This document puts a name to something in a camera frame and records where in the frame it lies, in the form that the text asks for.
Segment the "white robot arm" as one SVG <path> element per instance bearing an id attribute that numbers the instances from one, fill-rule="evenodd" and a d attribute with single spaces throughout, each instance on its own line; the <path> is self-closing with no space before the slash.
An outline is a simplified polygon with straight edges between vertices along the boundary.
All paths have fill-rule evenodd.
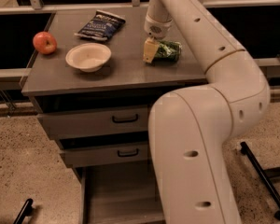
<path id="1" fill-rule="evenodd" d="M 259 66 L 198 0 L 149 0 L 146 26 L 175 23 L 206 84 L 152 106 L 149 146 L 166 224 L 242 224 L 222 145 L 259 123 L 270 88 Z"/>

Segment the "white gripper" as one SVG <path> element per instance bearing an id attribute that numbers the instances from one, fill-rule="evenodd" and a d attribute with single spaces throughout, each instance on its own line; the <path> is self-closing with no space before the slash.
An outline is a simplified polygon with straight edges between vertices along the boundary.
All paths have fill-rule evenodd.
<path id="1" fill-rule="evenodd" d="M 156 39 L 164 39 L 172 25 L 171 21 L 155 21 L 146 15 L 144 30 L 149 36 L 144 44 L 143 61 L 152 63 L 158 48 L 159 42 Z"/>

